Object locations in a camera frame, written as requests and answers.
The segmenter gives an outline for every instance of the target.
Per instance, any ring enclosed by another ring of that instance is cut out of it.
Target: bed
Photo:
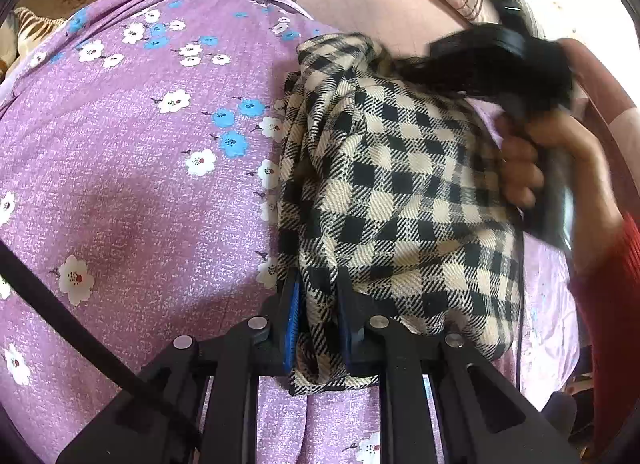
[[[374,2],[92,4],[0,86],[2,239],[134,371],[177,335],[211,337],[255,314],[274,290],[273,124],[296,45],[359,29],[420,53],[466,25],[442,0]],[[587,94],[592,70],[581,71]],[[625,123],[633,106],[615,109]],[[476,108],[491,126],[498,110]],[[632,207],[638,172],[609,145]],[[564,256],[527,238],[525,279],[522,391],[542,408],[577,362],[578,328]],[[28,447],[54,462],[117,390],[0,291],[0,402]],[[512,380],[514,350],[496,362]],[[260,382],[258,462],[376,462],[379,429],[375,388],[292,397],[278,380]]]

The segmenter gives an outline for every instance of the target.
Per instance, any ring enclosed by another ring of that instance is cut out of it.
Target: red sleeve
[[[594,444],[601,453],[640,397],[640,233],[625,218],[622,239],[589,275],[570,284],[591,336]]]

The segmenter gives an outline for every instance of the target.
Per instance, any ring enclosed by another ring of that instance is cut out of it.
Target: finger
[[[536,196],[526,186],[508,184],[502,188],[504,198],[521,209],[532,208],[536,203]]]
[[[507,114],[502,113],[494,121],[495,130],[500,137],[507,137],[513,134],[513,125],[511,124],[511,119]]]
[[[509,161],[529,161],[530,163],[535,163],[538,158],[536,148],[529,141],[521,137],[505,137],[500,146],[500,150],[502,151],[502,158]]]
[[[526,186],[528,188],[542,188],[545,177],[542,171],[533,163],[523,161],[508,161],[502,164],[502,177],[506,184]]]
[[[571,114],[560,109],[534,119],[526,126],[531,139],[543,147],[561,147],[578,159],[598,154],[596,137]]]

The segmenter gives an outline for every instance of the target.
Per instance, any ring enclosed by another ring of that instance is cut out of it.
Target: blue flower print
[[[250,118],[257,118],[264,112],[264,105],[257,99],[243,99],[238,104],[238,110],[240,114]]]
[[[167,37],[153,38],[145,44],[145,49],[156,50],[156,49],[164,48],[165,45],[167,45],[168,43],[169,43],[169,38]]]
[[[236,117],[234,113],[228,109],[218,109],[211,115],[211,121],[220,128],[226,128],[236,123]]]
[[[300,33],[297,31],[287,31],[280,35],[282,37],[283,42],[290,42],[291,40],[295,40],[300,36]]]
[[[226,157],[242,157],[246,154],[249,144],[242,134],[230,131],[220,137],[220,148],[225,152]]]
[[[86,24],[86,8],[82,8],[71,17],[69,21],[69,33],[77,33]]]
[[[161,37],[166,32],[166,25],[158,22],[158,24],[154,24],[149,28],[149,32],[151,32],[152,37]]]
[[[63,53],[62,51],[60,51],[59,53],[54,54],[53,56],[51,56],[51,59],[49,60],[50,64],[55,64],[60,58],[62,58],[63,56],[65,56],[65,53]]]
[[[206,35],[201,36],[198,41],[203,46],[216,46],[218,44],[218,37],[209,37]]]

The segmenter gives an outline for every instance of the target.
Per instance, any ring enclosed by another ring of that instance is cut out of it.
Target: white flower print
[[[69,255],[64,264],[58,268],[60,278],[58,287],[69,297],[71,305],[78,306],[81,301],[89,300],[95,279],[89,274],[85,261]]]
[[[278,165],[268,159],[265,159],[260,168],[258,168],[258,177],[260,177],[262,187],[265,189],[273,189],[278,186],[279,175],[280,169]]]
[[[109,56],[108,58],[105,58],[102,66],[115,67],[117,66],[117,64],[119,64],[122,61],[123,58],[124,58],[124,54],[120,54],[120,53],[111,54],[111,56]]]
[[[169,22],[169,29],[171,29],[171,31],[182,31],[185,27],[187,27],[187,24],[181,20],[172,20]]]
[[[260,218],[269,224],[278,221],[278,202],[275,195],[267,195],[267,200],[260,205]]]
[[[181,59],[180,63],[185,67],[197,66],[202,60],[199,56],[187,56],[186,58]]]
[[[29,65],[31,67],[39,66],[39,64],[44,62],[44,59],[46,57],[47,57],[47,53],[45,53],[44,51],[38,51],[36,54],[31,56],[31,61],[29,62]]]
[[[282,141],[282,121],[279,119],[265,116],[258,127],[261,128],[264,137],[272,137],[276,143]]]
[[[147,21],[149,24],[155,24],[156,22],[158,22],[159,18],[160,12],[158,10],[151,10],[145,13],[145,21]]]
[[[286,22],[280,22],[276,24],[274,27],[272,27],[271,31],[273,31],[276,35],[279,35],[281,34],[281,32],[285,31],[288,27],[289,25]]]
[[[0,300],[6,300],[11,294],[11,285],[4,278],[0,277]]]
[[[140,22],[134,22],[130,24],[129,27],[122,32],[122,34],[124,35],[124,38],[122,39],[124,44],[135,44],[144,36],[145,27],[144,25],[140,24]]]
[[[177,112],[180,109],[184,109],[189,106],[191,94],[178,89],[175,92],[168,92],[162,98],[162,101],[158,103],[161,114],[165,112]]]
[[[156,2],[155,4],[151,4],[151,6],[149,6],[148,8],[144,8],[142,11],[139,11],[138,13],[133,14],[131,17],[135,18],[135,17],[140,17],[142,15],[145,15],[146,13],[149,13],[157,5],[158,5],[158,2]]]
[[[356,460],[363,464],[380,464],[380,432],[360,441],[360,449],[356,453]]]
[[[267,289],[273,289],[276,286],[276,258],[269,257],[266,262],[258,266],[258,275],[255,281],[264,285]]]
[[[285,104],[284,99],[276,99],[276,101],[273,102],[273,110],[280,116],[284,116],[285,111],[287,110],[287,105]]]
[[[189,174],[201,177],[216,168],[217,157],[206,149],[202,152],[192,152],[191,157],[185,161],[187,167],[189,167]]]
[[[9,222],[11,213],[15,210],[15,194],[8,191],[4,199],[0,200],[0,226]]]
[[[20,386],[28,386],[31,371],[27,363],[24,362],[24,357],[15,349],[13,343],[9,344],[9,350],[4,349],[4,360],[6,361],[6,368],[14,378],[14,381]]]
[[[96,58],[100,58],[104,45],[101,40],[94,40],[82,46],[80,49],[80,61],[92,62]]]
[[[202,52],[202,48],[198,44],[187,44],[178,52],[180,56],[197,56]]]
[[[211,57],[211,61],[217,66],[226,66],[226,64],[231,62],[231,57],[226,56],[226,54],[215,54]]]

